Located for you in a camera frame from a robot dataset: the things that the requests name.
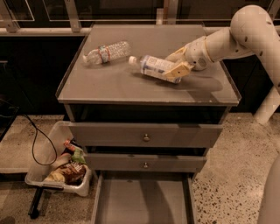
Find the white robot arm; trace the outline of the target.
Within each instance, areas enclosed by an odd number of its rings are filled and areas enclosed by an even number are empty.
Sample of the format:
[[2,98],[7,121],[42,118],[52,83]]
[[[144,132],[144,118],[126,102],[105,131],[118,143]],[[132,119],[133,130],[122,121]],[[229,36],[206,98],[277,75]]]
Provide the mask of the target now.
[[[195,70],[224,59],[256,55],[273,83],[255,113],[259,123],[266,123],[279,106],[280,38],[269,13],[257,5],[239,9],[229,27],[198,38],[167,57],[169,61],[187,61]],[[266,179],[257,224],[280,224],[280,155]]]

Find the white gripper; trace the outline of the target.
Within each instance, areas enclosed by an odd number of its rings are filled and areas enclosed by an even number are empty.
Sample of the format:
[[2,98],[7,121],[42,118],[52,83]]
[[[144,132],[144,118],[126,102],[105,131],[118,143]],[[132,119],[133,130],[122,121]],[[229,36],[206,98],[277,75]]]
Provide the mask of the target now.
[[207,52],[207,37],[202,36],[185,47],[179,48],[176,52],[168,55],[166,60],[177,63],[170,70],[164,72],[167,79],[178,78],[188,75],[192,69],[196,71],[205,70],[213,63]]

